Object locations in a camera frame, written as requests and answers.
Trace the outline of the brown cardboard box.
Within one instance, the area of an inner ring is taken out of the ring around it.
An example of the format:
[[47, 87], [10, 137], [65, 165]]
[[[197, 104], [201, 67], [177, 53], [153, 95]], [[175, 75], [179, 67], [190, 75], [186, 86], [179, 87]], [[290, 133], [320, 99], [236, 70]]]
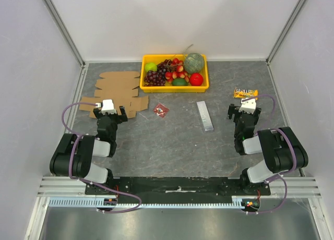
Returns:
[[82, 97], [81, 102], [98, 103], [102, 100], [113, 100], [115, 109], [125, 108], [128, 118], [134, 118], [137, 112], [148, 108], [149, 97], [139, 97], [140, 72], [108, 71], [100, 74], [93, 97]]

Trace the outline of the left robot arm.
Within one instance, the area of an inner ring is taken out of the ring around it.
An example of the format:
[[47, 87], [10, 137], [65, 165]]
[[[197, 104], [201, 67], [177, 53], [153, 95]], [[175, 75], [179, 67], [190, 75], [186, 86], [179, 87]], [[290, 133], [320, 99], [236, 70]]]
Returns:
[[92, 163], [93, 157], [113, 157], [117, 143], [118, 125], [128, 121], [123, 106], [120, 114], [113, 108], [96, 107], [97, 135], [63, 134], [51, 160], [50, 172], [55, 176], [85, 179], [96, 183], [96, 188], [104, 195], [114, 190], [112, 171]]

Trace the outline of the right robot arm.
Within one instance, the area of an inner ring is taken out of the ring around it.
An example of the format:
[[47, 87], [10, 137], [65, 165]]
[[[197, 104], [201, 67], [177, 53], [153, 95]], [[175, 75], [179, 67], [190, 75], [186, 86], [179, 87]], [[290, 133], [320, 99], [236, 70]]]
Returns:
[[255, 132], [261, 109], [230, 104], [227, 119], [235, 123], [234, 147], [240, 155], [261, 153], [263, 160], [242, 171], [239, 189], [251, 195], [258, 185], [308, 165], [306, 150], [290, 127]]

